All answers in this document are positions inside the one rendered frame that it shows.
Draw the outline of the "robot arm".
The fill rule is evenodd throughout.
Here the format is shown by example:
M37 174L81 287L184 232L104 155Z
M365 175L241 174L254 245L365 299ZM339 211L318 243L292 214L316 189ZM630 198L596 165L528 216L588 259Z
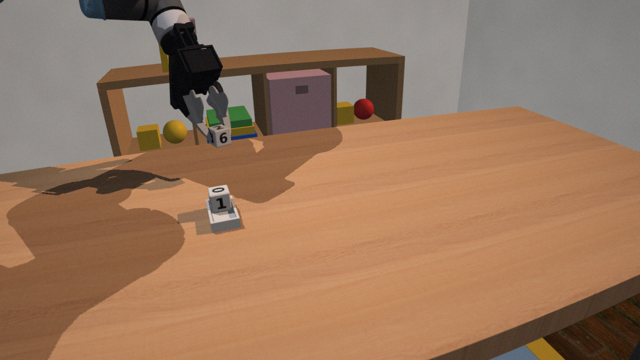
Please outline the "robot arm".
M87 18L150 22L160 47L163 35L173 30L175 23L190 22L180 0L78 0L78 3ZM174 59L174 55L169 55L169 92L170 105L177 110L170 88L174 84L171 82Z

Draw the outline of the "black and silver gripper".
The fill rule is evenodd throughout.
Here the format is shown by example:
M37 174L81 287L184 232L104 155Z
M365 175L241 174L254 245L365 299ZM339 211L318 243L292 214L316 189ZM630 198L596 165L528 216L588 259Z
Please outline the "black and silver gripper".
M203 120L204 103L201 96L196 95L209 93L206 98L207 104L214 109L221 125L230 128L231 135L227 109L229 98L218 82L223 65L217 51L213 44L199 44L194 29L193 22L174 23L173 29L163 35L160 45L166 55L174 55L171 69L174 104L203 136L213 141L210 129Z

